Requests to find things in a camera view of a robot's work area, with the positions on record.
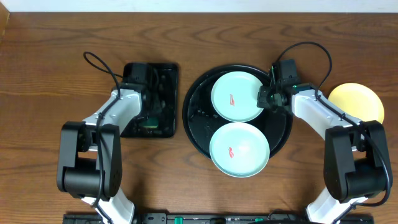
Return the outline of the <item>yellow plate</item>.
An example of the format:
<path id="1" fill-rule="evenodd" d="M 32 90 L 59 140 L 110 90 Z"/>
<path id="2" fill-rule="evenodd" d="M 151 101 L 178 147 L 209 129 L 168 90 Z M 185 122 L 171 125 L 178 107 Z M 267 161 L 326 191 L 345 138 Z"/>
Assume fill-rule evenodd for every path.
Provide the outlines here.
<path id="1" fill-rule="evenodd" d="M 359 83 L 344 83 L 334 88 L 328 100 L 362 121 L 384 121 L 384 106 L 370 88 Z"/>

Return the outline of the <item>green yellow sponge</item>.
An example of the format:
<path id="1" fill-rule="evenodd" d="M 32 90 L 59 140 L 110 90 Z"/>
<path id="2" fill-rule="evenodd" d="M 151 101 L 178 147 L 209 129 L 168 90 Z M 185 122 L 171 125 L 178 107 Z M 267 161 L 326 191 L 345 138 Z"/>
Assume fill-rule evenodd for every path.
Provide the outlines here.
<path id="1" fill-rule="evenodd" d="M 159 120 L 157 118 L 147 118 L 140 122 L 139 126 L 145 129 L 156 129 L 159 126 Z"/>

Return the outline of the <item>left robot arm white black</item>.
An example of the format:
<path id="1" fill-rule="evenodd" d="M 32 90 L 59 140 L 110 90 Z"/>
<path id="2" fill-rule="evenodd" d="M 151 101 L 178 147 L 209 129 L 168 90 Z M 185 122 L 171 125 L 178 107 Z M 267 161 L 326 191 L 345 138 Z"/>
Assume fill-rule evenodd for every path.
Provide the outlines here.
<path id="1" fill-rule="evenodd" d="M 150 102 L 148 87 L 121 83 L 83 121 L 61 129 L 57 187 L 90 204 L 104 223 L 132 223 L 134 204 L 121 190 L 121 133 Z"/>

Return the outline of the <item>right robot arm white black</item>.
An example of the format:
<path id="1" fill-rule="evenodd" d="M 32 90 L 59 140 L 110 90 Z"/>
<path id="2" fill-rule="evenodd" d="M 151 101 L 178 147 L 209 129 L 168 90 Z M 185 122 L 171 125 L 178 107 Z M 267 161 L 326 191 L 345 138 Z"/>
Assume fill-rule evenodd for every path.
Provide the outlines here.
<path id="1" fill-rule="evenodd" d="M 392 187 L 386 134 L 378 121 L 361 121 L 339 109 L 311 84 L 261 86 L 257 105 L 286 110 L 325 141 L 325 188 L 306 207 L 312 223 L 340 223 L 358 206 L 385 204 Z"/>

